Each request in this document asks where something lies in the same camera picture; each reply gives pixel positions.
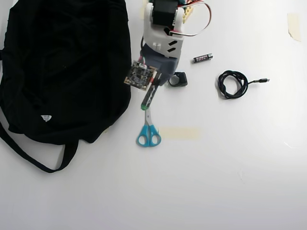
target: black cable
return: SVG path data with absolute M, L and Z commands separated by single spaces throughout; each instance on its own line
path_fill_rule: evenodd
M 227 77 L 234 77 L 240 84 L 241 88 L 236 92 L 235 94 L 227 93 L 226 86 L 224 85 L 224 80 Z M 237 72 L 237 71 L 231 71 L 227 70 L 223 74 L 219 76 L 218 79 L 218 86 L 222 94 L 224 94 L 226 99 L 237 99 L 242 97 L 248 90 L 248 85 L 251 83 L 264 83 L 268 82 L 270 79 L 259 79 L 259 80 L 253 80 L 251 82 L 248 82 L 248 79 L 245 77 L 243 73 Z

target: masking tape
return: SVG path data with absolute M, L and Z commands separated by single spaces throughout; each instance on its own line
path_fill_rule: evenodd
M 299 15 L 297 13 L 288 14 L 288 28 L 289 35 L 296 41 L 301 42 L 301 31 L 300 31 L 300 21 Z
M 142 20 L 144 20 L 144 13 L 145 13 L 145 8 L 147 6 L 147 3 L 148 3 L 148 0 L 143 0 L 143 6 L 142 6 L 141 11 L 140 11 L 140 18 Z
M 160 127 L 159 134 L 166 139 L 196 140 L 201 138 L 201 130 L 193 127 Z

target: black backpack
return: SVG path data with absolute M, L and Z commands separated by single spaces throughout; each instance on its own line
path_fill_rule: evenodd
M 49 169 L 26 154 L 0 123 L 0 137 L 48 173 L 64 169 L 78 142 L 93 143 L 127 109 L 131 67 L 124 0 L 19 0 L 10 10 L 0 106 L 13 133 L 65 145 Z

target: blue scissors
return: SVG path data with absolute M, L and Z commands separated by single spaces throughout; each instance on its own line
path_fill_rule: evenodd
M 157 137 L 157 143 L 153 143 L 153 137 Z M 144 137 L 145 138 L 145 144 L 140 143 L 140 138 Z M 137 143 L 142 146 L 142 147 L 154 147 L 157 146 L 161 143 L 161 136 L 159 135 L 158 131 L 155 129 L 153 123 L 152 123 L 152 118 L 150 115 L 150 108 L 148 108 L 145 111 L 145 125 L 138 136 Z

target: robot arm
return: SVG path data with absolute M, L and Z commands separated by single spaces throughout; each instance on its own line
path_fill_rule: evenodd
M 184 9 L 195 4 L 205 4 L 210 13 L 208 24 L 211 21 L 211 9 L 203 0 L 150 0 L 144 12 L 144 34 L 141 44 L 139 62 L 132 64 L 130 75 L 125 83 L 147 90 L 151 86 L 142 102 L 142 110 L 147 110 L 159 86 L 167 82 L 174 74 L 180 59 L 185 34 L 183 16 Z
M 148 3 L 144 13 L 144 41 L 141 54 L 146 65 L 159 69 L 159 85 L 163 85 L 175 73 L 184 36 L 170 35 L 169 28 L 184 32 L 183 8 L 178 0 L 155 0 Z

